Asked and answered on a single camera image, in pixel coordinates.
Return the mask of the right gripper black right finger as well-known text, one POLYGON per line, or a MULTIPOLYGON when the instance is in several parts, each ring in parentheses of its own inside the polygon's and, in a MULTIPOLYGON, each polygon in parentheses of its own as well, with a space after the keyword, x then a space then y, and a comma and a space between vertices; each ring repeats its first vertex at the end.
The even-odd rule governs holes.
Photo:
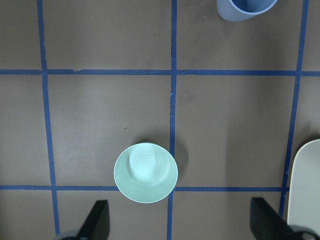
POLYGON ((250 230, 256 240, 288 240, 294 235, 263 197, 250 200, 250 230))

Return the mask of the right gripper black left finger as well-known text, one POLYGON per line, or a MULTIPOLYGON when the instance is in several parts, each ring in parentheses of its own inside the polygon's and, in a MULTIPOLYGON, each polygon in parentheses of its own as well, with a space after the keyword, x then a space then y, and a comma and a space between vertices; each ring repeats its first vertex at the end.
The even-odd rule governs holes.
POLYGON ((110 214, 107 200, 97 200, 82 227, 78 240, 107 240, 110 234, 110 214))

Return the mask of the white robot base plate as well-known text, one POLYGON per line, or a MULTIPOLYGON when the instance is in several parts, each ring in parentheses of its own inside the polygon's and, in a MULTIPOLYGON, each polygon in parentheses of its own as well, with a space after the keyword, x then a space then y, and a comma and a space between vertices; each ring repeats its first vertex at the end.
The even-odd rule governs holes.
POLYGON ((320 234, 320 141, 296 153, 290 177, 287 223, 320 234))

